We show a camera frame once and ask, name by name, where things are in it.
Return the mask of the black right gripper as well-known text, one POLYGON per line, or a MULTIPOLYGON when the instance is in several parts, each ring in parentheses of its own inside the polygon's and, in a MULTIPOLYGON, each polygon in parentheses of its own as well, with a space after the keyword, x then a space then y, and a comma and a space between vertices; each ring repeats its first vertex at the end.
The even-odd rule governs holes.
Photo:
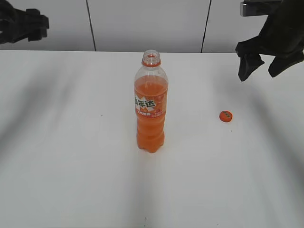
POLYGON ((241 82, 265 62, 259 54, 275 56, 268 72, 276 77, 304 60, 304 2, 282 0, 275 12, 267 15, 259 34, 238 43, 238 76, 241 82))

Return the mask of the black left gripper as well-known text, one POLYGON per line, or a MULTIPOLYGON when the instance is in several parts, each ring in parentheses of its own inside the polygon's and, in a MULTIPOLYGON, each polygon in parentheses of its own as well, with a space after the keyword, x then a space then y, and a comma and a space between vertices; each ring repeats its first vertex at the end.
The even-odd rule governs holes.
POLYGON ((39 41, 47 37, 49 18, 38 9, 20 10, 8 1, 0 2, 0 43, 16 43, 27 39, 39 41))

